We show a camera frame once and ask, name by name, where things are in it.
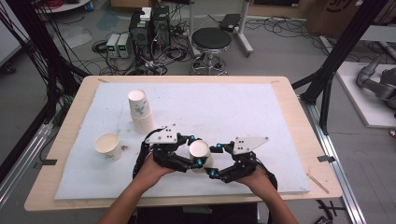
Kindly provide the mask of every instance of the gray floor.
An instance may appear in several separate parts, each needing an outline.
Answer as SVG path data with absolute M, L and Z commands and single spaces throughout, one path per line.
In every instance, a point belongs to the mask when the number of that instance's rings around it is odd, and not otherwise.
M 108 10 L 60 13 L 57 21 L 76 21 L 81 17 L 85 19 L 73 25 L 89 29 L 93 36 L 88 44 L 74 48 L 81 60 L 97 58 L 98 55 L 91 51 L 92 43 L 105 39 L 111 32 L 127 31 L 129 24 L 128 20 L 115 19 Z M 206 20 L 209 18 L 197 19 L 196 24 Z M 255 50 L 249 58 L 245 57 L 235 38 L 231 48 L 221 55 L 230 76 L 285 76 L 294 82 L 318 70 L 326 59 L 307 38 L 279 37 L 262 28 L 246 29 L 245 34 Z M 361 55 L 366 52 L 356 48 L 355 53 Z M 27 56 L 21 52 L 12 62 L 17 73 L 1 71 L 0 74 L 0 161 L 4 160 L 46 102 L 45 85 Z M 187 75 L 190 65 L 190 62 L 170 64 L 167 75 Z M 88 68 L 94 74 L 100 71 L 96 65 L 91 64 Z M 367 223 L 393 223 L 396 218 L 396 189 L 393 187 L 396 175 L 392 172 L 396 168 L 396 141 L 389 137 L 388 130 L 364 127 L 338 79 L 333 83 L 329 132 Z M 35 162 L 1 208 L 0 223 L 93 223 L 104 213 L 105 209 L 26 212 L 23 205 L 39 172 L 33 167 Z M 335 207 L 344 207 L 341 199 L 332 202 Z M 320 216 L 326 216 L 315 201 L 292 201 L 288 204 L 300 223 L 314 223 Z M 260 208 L 265 217 L 262 204 Z M 337 210 L 333 215 L 334 223 L 349 223 L 346 211 Z

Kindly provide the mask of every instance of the white paper cup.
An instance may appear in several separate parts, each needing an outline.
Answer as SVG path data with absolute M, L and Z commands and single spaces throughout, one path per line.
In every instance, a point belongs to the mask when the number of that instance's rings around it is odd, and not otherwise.
M 206 162 L 204 164 L 205 168 L 213 167 L 213 157 L 210 152 L 209 146 L 203 140 L 196 140 L 190 145 L 190 159 L 197 157 L 207 157 Z M 204 168 L 200 169 L 192 169 L 195 173 L 205 173 Z
M 133 119 L 142 119 L 151 113 L 151 107 L 144 91 L 131 91 L 128 94 L 128 99 Z
M 120 140 L 114 133 L 105 133 L 98 137 L 95 149 L 104 155 L 107 161 L 117 161 L 121 157 Z
M 155 129 L 154 117 L 149 113 L 145 118 L 132 118 L 137 133 L 148 134 Z

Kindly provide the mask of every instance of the wooden table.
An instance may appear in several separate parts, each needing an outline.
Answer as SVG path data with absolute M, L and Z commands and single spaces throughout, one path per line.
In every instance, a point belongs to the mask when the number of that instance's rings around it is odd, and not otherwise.
M 54 166 L 43 166 L 26 200 L 27 211 L 49 211 L 79 208 L 109 207 L 114 200 L 64 200 L 55 201 L 55 193 L 61 182 L 64 166 L 74 145 L 78 130 L 90 108 L 96 89 L 101 82 L 111 83 L 266 83 L 271 84 L 280 109 L 289 127 L 291 138 L 306 172 L 311 191 L 306 194 L 284 194 L 284 200 L 339 198 L 341 187 L 327 162 L 319 162 L 323 150 L 298 101 L 294 90 L 285 77 L 86 77 L 70 107 L 58 136 L 47 157 L 57 160 Z M 260 202 L 255 195 L 203 196 L 175 198 L 143 198 L 138 206 L 188 205 L 208 203 Z

